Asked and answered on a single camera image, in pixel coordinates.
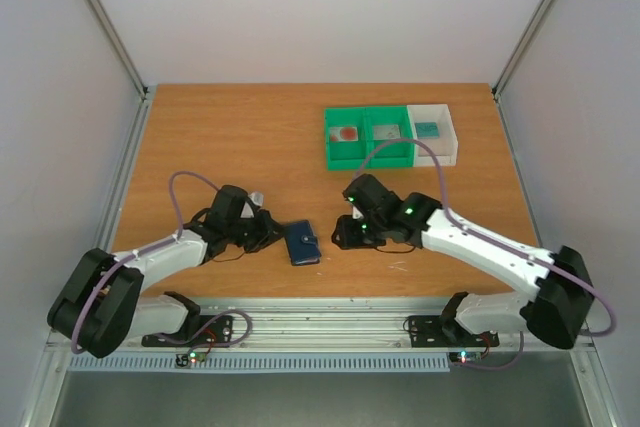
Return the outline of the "dark blue card holder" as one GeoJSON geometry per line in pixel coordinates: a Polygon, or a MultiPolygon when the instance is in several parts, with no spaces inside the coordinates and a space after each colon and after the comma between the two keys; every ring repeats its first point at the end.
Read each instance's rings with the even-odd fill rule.
{"type": "Polygon", "coordinates": [[[321,260],[319,241],[308,220],[285,225],[284,239],[293,266],[315,265],[321,260]]]}

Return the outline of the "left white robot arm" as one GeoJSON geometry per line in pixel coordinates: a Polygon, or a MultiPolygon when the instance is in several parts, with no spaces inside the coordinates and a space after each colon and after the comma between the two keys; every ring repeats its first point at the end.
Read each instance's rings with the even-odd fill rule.
{"type": "Polygon", "coordinates": [[[47,314],[48,326],[72,350],[96,358],[130,339],[155,336],[169,345],[189,345],[202,336],[200,306],[175,291],[152,299],[142,293],[183,270],[199,267],[235,246],[257,253],[285,235],[259,193],[225,185],[210,207],[198,211],[171,235],[138,249],[87,251],[47,314]]]}

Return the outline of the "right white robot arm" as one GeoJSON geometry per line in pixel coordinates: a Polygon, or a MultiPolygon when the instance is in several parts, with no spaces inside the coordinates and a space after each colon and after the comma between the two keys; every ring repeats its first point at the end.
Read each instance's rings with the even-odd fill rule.
{"type": "Polygon", "coordinates": [[[336,222],[332,241],[342,250],[378,249],[393,241],[460,260],[511,287],[506,294],[455,294],[440,315],[442,334],[463,343],[486,331],[528,331],[545,344],[574,347],[594,301],[582,255],[515,242],[484,229],[413,192],[398,197],[362,174],[343,192],[352,211],[336,222]]]}

